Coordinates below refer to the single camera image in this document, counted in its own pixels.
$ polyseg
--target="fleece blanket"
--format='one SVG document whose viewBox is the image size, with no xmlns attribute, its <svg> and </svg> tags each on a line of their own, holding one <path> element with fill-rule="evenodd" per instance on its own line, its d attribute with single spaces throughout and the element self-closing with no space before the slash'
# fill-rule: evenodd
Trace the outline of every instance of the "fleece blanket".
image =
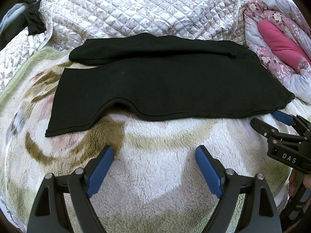
<svg viewBox="0 0 311 233">
<path fill-rule="evenodd" d="M 147 122 L 115 107 L 87 131 L 47 138 L 53 97 L 65 67 L 89 68 L 69 61 L 67 52 L 46 47 L 0 96 L 0 192 L 24 232 L 44 175 L 84 167 L 107 144 L 113 146 L 115 159 L 91 198 L 107 232 L 201 232 L 218 200 L 195 161 L 200 144 L 226 168 L 246 176 L 264 174 L 275 196 L 289 175 L 287 166 L 267 157 L 266 139 L 251 128 L 251 118 Z M 284 112 L 311 117 L 311 107 L 298 99 Z M 257 117 L 281 132 L 294 132 L 270 114 Z M 228 231 L 237 224 L 242 201 L 240 197 Z M 80 232 L 69 196 L 66 203 L 73 228 Z"/>
<path fill-rule="evenodd" d="M 293 69 L 280 60 L 260 34 L 257 24 L 270 21 L 311 58 L 311 29 L 297 6 L 288 0 L 252 0 L 244 11 L 246 43 L 261 63 L 296 97 L 311 103 L 310 59 L 295 60 Z"/>
<path fill-rule="evenodd" d="M 39 13 L 45 23 L 45 32 L 29 36 L 26 27 L 0 51 L 0 95 L 26 61 L 44 47 L 52 36 L 53 7 L 41 6 Z"/>
<path fill-rule="evenodd" d="M 55 48 L 71 50 L 88 38 L 148 32 L 245 44 L 243 6 L 250 0 L 42 0 L 52 5 Z"/>
</svg>

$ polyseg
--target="metal screw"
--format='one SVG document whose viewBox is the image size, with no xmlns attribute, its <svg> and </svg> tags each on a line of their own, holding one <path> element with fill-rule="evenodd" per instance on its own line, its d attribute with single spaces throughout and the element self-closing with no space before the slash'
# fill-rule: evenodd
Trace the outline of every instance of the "metal screw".
<svg viewBox="0 0 311 233">
<path fill-rule="evenodd" d="M 265 178 L 265 176 L 263 176 L 263 174 L 258 173 L 257 175 L 257 179 L 263 180 Z"/>
<path fill-rule="evenodd" d="M 45 175 L 45 178 L 46 178 L 46 179 L 50 179 L 50 178 L 52 178 L 52 176 L 53 176 L 53 174 L 52 174 L 51 172 L 49 172 L 49 173 L 47 173 L 47 174 Z"/>
<path fill-rule="evenodd" d="M 82 174 L 83 171 L 84 171 L 83 168 L 78 168 L 78 169 L 75 170 L 75 174 Z"/>
<path fill-rule="evenodd" d="M 231 168 L 226 169 L 226 173 L 229 175 L 233 175 L 234 171 Z"/>
</svg>

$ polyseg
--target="folded black garment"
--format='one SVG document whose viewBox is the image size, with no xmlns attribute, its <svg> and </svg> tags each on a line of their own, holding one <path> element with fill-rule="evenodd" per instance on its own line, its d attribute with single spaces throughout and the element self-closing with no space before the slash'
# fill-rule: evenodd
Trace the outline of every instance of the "folded black garment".
<svg viewBox="0 0 311 233">
<path fill-rule="evenodd" d="M 144 120 L 163 121 L 244 118 L 294 99 L 254 52 L 231 41 L 143 33 L 87 40 L 69 59 L 103 65 L 64 70 L 46 137 L 87 130 L 115 103 Z"/>
</svg>

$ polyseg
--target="bed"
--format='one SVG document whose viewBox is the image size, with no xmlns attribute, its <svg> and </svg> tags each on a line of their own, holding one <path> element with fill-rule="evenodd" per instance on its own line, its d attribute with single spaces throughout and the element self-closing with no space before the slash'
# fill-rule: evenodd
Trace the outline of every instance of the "bed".
<svg viewBox="0 0 311 233">
<path fill-rule="evenodd" d="M 200 144 L 241 175 L 264 174 L 282 209 L 290 168 L 267 157 L 266 141 L 251 129 L 251 118 L 146 122 L 116 108 L 88 131 L 44 137 L 63 69 L 87 69 L 68 60 L 69 51 L 86 39 L 149 32 L 246 45 L 243 10 L 250 1 L 42 0 L 43 21 L 49 26 L 44 40 L 35 49 L 25 48 L 29 55 L 17 61 L 0 95 L 0 198 L 10 220 L 26 232 L 44 175 L 83 167 L 106 144 L 114 147 L 115 160 L 91 201 L 108 232 L 201 232 L 217 198 L 195 162 Z M 50 38 L 54 48 L 43 48 Z M 11 44 L 13 56 L 14 45 L 18 44 Z M 297 98 L 284 112 L 311 119 L 310 105 Z M 258 118 L 294 133 L 271 115 Z M 237 224 L 242 202 L 240 197 L 228 231 Z M 80 232 L 68 196 L 66 204 L 73 228 Z"/>
</svg>

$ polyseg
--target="pink fabric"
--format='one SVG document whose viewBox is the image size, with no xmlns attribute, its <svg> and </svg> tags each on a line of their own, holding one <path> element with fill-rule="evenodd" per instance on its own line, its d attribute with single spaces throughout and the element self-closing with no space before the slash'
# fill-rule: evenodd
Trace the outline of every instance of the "pink fabric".
<svg viewBox="0 0 311 233">
<path fill-rule="evenodd" d="M 258 30 L 264 41 L 270 47 L 272 53 L 280 60 L 291 66 L 295 71 L 301 58 L 305 58 L 309 63 L 311 60 L 307 54 L 294 41 L 287 38 L 274 24 L 268 20 L 258 22 Z"/>
</svg>

